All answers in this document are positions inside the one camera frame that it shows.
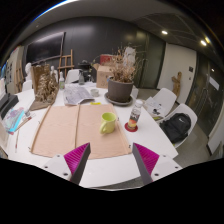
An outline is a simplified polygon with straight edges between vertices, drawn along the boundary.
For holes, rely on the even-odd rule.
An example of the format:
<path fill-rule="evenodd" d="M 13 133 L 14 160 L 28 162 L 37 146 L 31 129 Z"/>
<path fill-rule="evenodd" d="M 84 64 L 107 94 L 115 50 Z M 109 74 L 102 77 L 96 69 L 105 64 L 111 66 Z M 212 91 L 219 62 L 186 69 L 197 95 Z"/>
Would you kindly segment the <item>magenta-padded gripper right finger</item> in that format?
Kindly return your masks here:
<path fill-rule="evenodd" d="M 137 143 L 133 144 L 132 153 L 135 157 L 144 185 L 182 169 L 182 167 L 168 155 L 159 155 Z"/>

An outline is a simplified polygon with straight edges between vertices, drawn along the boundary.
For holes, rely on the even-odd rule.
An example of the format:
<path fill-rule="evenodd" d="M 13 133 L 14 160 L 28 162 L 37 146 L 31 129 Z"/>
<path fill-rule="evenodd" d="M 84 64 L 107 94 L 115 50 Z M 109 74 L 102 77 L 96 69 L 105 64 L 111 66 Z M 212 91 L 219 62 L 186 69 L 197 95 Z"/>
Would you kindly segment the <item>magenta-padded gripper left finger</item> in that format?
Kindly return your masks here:
<path fill-rule="evenodd" d="M 55 155 L 42 166 L 42 169 L 74 184 L 79 184 L 90 152 L 90 144 L 85 143 L 65 155 Z"/>

